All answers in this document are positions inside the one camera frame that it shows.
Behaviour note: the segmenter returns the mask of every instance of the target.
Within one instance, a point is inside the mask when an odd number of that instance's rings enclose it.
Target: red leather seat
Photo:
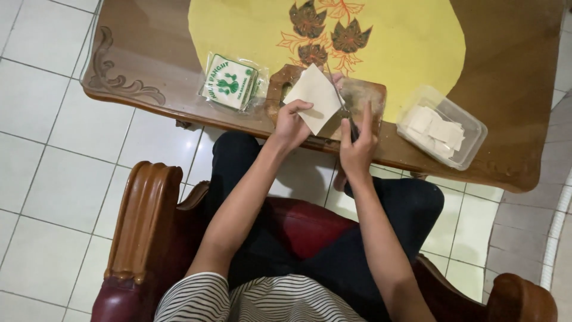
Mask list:
[[[202,199],[208,182],[177,204],[179,167],[139,162],[132,169],[117,219],[108,268],[93,305],[93,322],[152,321],[158,301],[184,277],[207,223]],[[268,198],[276,234],[292,254],[308,258],[356,222],[311,203]],[[420,255],[413,265],[422,293],[437,321],[553,321],[550,294],[513,274],[495,279],[488,305],[462,295]]]

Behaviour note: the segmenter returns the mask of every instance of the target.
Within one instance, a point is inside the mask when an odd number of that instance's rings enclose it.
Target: clear plastic container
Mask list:
[[[433,109],[445,121],[461,124],[461,127],[464,129],[464,140],[460,145],[459,151],[454,151],[452,157],[448,159],[442,157],[435,151],[426,148],[418,139],[413,138],[406,132],[407,126],[404,124],[405,117],[409,111],[417,105]],[[398,114],[396,125],[397,132],[400,136],[436,160],[461,171],[469,167],[488,133],[487,127],[481,121],[477,120],[473,115],[469,114],[429,85],[422,85],[411,93],[411,96],[402,106]]]

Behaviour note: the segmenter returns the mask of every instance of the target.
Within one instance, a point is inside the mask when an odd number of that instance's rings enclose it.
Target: tiled floor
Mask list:
[[[0,0],[0,321],[90,319],[123,188],[138,161],[181,166],[181,197],[209,179],[210,151],[222,131],[176,128],[171,119],[83,94],[74,78],[96,6],[97,0]],[[562,36],[555,102],[572,86],[571,23]],[[409,175],[370,170],[382,178]],[[332,155],[299,149],[271,194],[356,219],[352,201],[331,189],[336,172]],[[502,190],[428,180],[441,187],[446,204],[423,252],[481,301]]]

